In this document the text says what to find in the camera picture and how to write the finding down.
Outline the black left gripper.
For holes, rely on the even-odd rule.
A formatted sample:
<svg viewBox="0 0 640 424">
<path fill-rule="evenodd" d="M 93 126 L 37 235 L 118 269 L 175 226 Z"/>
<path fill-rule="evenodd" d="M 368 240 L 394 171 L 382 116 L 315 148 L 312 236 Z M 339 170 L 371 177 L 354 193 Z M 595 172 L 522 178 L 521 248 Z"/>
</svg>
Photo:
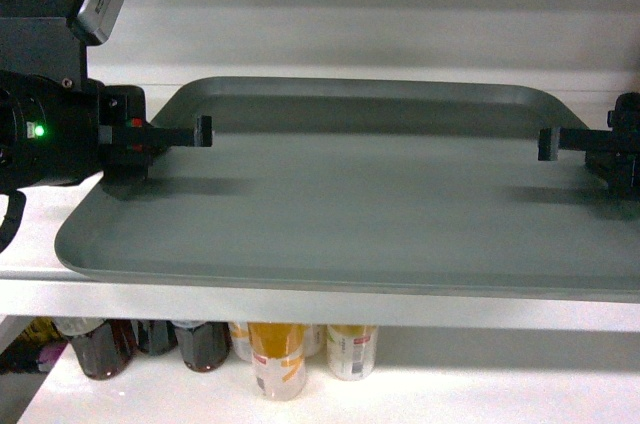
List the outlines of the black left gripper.
<svg viewBox="0 0 640 424">
<path fill-rule="evenodd" d="M 213 142 L 211 116 L 198 116 L 193 128 L 153 127 L 146 118 L 145 92 L 137 86 L 103 87 L 98 117 L 104 182 L 144 180 L 168 147 L 211 147 Z"/>
</svg>

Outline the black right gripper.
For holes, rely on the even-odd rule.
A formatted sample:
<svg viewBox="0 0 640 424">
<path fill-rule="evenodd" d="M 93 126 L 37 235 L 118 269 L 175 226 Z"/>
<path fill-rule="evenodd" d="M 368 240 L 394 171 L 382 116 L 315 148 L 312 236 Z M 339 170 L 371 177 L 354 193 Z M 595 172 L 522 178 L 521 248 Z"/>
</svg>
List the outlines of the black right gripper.
<svg viewBox="0 0 640 424">
<path fill-rule="evenodd" d="M 586 168 L 607 183 L 611 195 L 639 194 L 639 154 L 616 150 L 613 134 L 639 134 L 639 93 L 618 96 L 607 115 L 610 131 L 544 128 L 538 136 L 538 160 L 556 161 L 560 150 L 585 151 Z"/>
</svg>

